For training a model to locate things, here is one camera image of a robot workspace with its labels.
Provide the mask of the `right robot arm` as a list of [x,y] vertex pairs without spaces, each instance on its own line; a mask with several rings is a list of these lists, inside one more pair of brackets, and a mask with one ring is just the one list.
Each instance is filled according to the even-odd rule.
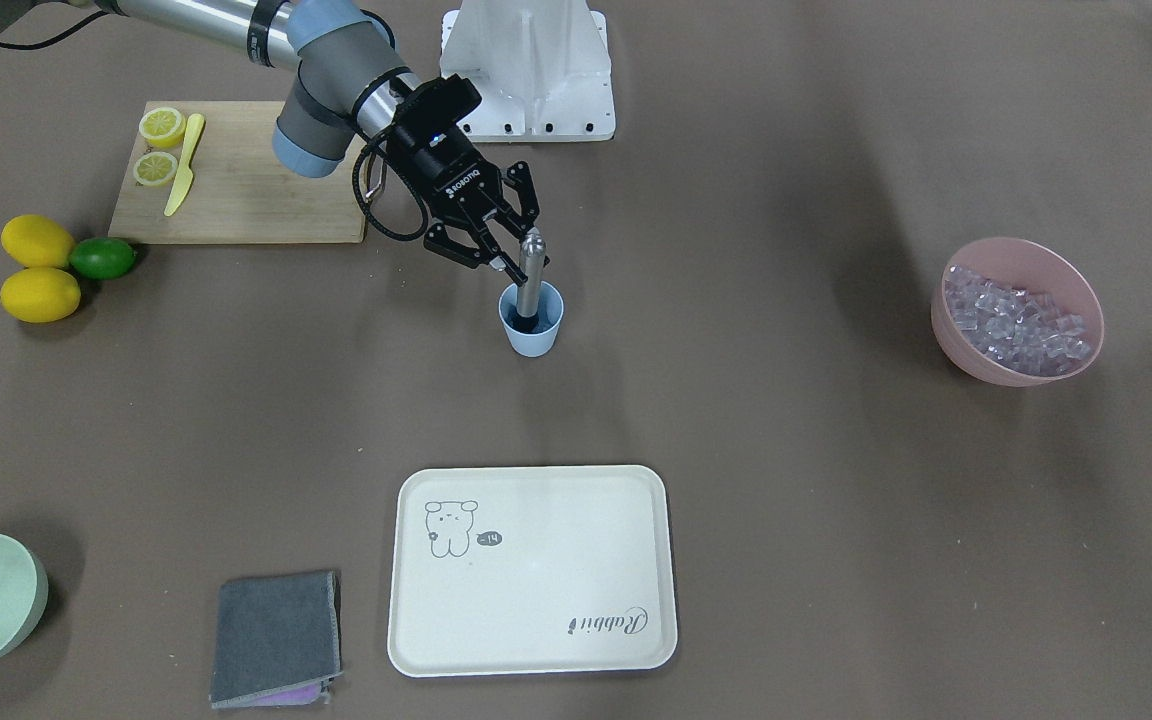
[[460,76],[420,81],[378,15],[353,1],[100,1],[99,12],[241,50],[253,65],[294,71],[273,145],[285,168],[329,176],[361,138],[419,202],[424,247],[468,268],[492,266],[525,286],[539,256],[511,258],[490,223],[521,243],[538,237],[539,204],[525,162],[499,169],[467,137],[480,104]]

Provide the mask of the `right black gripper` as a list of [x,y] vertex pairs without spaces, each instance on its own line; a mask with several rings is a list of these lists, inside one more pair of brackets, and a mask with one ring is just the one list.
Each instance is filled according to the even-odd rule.
[[[399,176],[412,184],[439,220],[430,223],[422,247],[467,268],[488,265],[505,272],[516,286],[526,283],[525,270],[484,225],[498,215],[498,223],[518,241],[535,229],[540,206],[526,161],[509,164],[499,173],[456,127],[417,132],[410,126],[392,126],[384,151]],[[516,204],[506,200],[503,185],[515,195]],[[473,243],[467,245],[449,237],[447,223],[484,227],[468,229]]]

